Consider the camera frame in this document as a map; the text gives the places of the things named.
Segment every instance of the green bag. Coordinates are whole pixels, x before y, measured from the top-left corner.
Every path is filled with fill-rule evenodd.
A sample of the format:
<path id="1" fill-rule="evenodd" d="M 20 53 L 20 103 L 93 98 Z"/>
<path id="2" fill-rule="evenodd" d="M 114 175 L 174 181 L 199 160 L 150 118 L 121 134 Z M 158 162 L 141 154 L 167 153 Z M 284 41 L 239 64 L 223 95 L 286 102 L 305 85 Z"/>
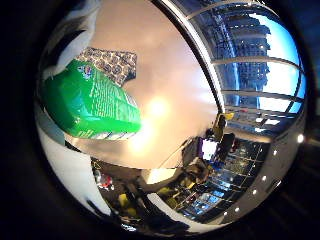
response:
<path id="1" fill-rule="evenodd" d="M 49 116 L 73 137 L 127 139 L 141 128 L 134 99 L 88 62 L 72 60 L 44 81 L 41 95 Z"/>

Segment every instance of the yellow object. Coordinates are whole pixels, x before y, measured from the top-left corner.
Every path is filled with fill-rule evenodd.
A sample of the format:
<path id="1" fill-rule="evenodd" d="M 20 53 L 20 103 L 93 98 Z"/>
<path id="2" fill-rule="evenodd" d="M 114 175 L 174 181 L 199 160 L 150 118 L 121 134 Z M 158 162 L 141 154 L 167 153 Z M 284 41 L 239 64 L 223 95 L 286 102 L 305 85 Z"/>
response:
<path id="1" fill-rule="evenodd" d="M 125 210 L 129 216 L 131 217 L 137 217 L 137 211 L 134 208 L 128 208 Z"/>
<path id="2" fill-rule="evenodd" d="M 130 206 L 130 202 L 125 193 L 119 195 L 118 200 L 122 208 L 128 208 Z"/>
<path id="3" fill-rule="evenodd" d="M 231 120 L 234 117 L 234 113 L 223 113 L 226 120 Z"/>
<path id="4" fill-rule="evenodd" d="M 177 205 L 178 205 L 178 203 L 177 203 L 177 201 L 174 199 L 174 198 L 168 198 L 167 200 L 166 200 L 166 203 L 169 205 L 169 207 L 171 207 L 171 208 L 175 208 Z"/>
<path id="5" fill-rule="evenodd" d="M 158 195 L 168 195 L 169 192 L 170 192 L 170 188 L 168 188 L 168 187 L 163 187 L 163 188 L 161 188 L 161 189 L 157 192 L 157 194 L 158 194 Z"/>

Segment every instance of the glass wall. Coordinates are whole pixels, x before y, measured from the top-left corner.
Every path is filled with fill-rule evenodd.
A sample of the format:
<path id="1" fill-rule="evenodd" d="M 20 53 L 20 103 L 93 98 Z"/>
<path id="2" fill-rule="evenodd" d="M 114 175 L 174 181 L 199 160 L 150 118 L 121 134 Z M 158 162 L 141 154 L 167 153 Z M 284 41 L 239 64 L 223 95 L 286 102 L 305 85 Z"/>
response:
<path id="1" fill-rule="evenodd" d="M 196 200 L 179 210 L 184 216 L 206 223 L 228 209 L 250 187 L 269 151 L 269 144 L 236 139 L 237 149 L 229 153 L 224 166 L 203 184 Z"/>
<path id="2" fill-rule="evenodd" d="M 248 121 L 239 114 L 228 126 L 269 136 L 285 131 L 303 107 L 306 78 L 295 42 L 276 13 L 252 1 L 172 2 L 204 43 L 226 111 L 257 115 Z"/>

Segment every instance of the blue sky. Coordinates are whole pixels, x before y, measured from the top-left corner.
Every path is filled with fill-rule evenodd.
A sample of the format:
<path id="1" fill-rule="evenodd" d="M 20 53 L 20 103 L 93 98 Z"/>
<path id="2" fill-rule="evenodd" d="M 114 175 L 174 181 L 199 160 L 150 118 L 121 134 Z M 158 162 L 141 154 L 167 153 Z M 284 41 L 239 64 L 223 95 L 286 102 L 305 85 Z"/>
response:
<path id="1" fill-rule="evenodd" d="M 270 29 L 271 34 L 267 34 L 267 41 L 270 50 L 267 51 L 268 56 L 289 60 L 299 64 L 299 56 L 290 33 L 277 22 L 269 20 L 267 17 L 251 14 L 260 21 L 261 25 L 265 25 Z M 296 68 L 280 63 L 268 63 L 270 73 L 267 74 L 268 84 L 264 87 L 265 92 L 280 93 L 293 95 L 298 82 L 299 72 Z M 260 107 L 266 110 L 285 111 L 290 101 L 260 98 Z"/>

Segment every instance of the metal beam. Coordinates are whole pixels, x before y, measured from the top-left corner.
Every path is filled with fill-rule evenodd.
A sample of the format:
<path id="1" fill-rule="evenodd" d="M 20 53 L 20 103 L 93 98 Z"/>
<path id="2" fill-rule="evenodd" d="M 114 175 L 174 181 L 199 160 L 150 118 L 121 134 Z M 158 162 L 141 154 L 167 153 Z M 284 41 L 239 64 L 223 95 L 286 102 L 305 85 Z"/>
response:
<path id="1" fill-rule="evenodd" d="M 203 13 L 203 12 L 206 12 L 208 10 L 211 10 L 213 8 L 216 8 L 216 7 L 220 7 L 220 6 L 223 6 L 223 5 L 228 5 L 228 4 L 232 4 L 232 3 L 247 3 L 248 4 L 248 7 L 252 6 L 252 5 L 256 5 L 256 6 L 259 6 L 259 7 L 263 7 L 267 10 L 269 10 L 270 12 L 272 12 L 273 14 L 275 14 L 276 16 L 278 16 L 278 14 L 276 14 L 275 11 L 273 11 L 271 8 L 267 7 L 266 5 L 263 5 L 259 2 L 253 2 L 252 0 L 225 0 L 225 1 L 221 1 L 221 2 L 217 2 L 217 3 L 213 3 L 213 4 L 210 4 L 209 6 L 207 7 L 204 7 L 204 8 L 201 8 L 200 10 L 198 11 L 195 11 L 191 14 L 189 14 L 186 19 L 190 20 L 191 18 L 199 15 L 200 13 Z"/>
<path id="2" fill-rule="evenodd" d="M 245 108 L 245 107 L 237 107 L 237 106 L 229 106 L 229 105 L 225 105 L 225 109 L 231 112 L 243 111 L 248 113 L 262 113 L 262 114 L 275 115 L 275 116 L 286 116 L 286 117 L 296 116 L 295 113 L 285 113 L 285 112 L 270 111 L 270 110 L 263 110 L 263 109 L 257 109 L 257 108 Z"/>
<path id="3" fill-rule="evenodd" d="M 291 62 L 286 59 L 277 58 L 277 57 L 269 57 L 269 56 L 245 56 L 245 57 L 233 57 L 233 58 L 225 58 L 225 59 L 216 59 L 211 61 L 213 66 L 218 66 L 222 64 L 228 63 L 239 63 L 239 62 L 260 62 L 260 63 L 267 63 L 267 62 L 274 62 L 274 63 L 282 63 L 289 66 L 292 66 L 299 71 L 303 72 L 303 69 L 296 63 Z"/>
<path id="4" fill-rule="evenodd" d="M 265 97 L 265 98 L 275 98 L 275 99 L 284 99 L 296 102 L 303 102 L 302 98 L 298 98 L 295 96 L 290 96 L 286 94 L 279 93 L 269 93 L 262 91 L 243 91 L 243 90 L 222 90 L 222 94 L 233 94 L 239 96 L 248 96 L 248 97 Z"/>

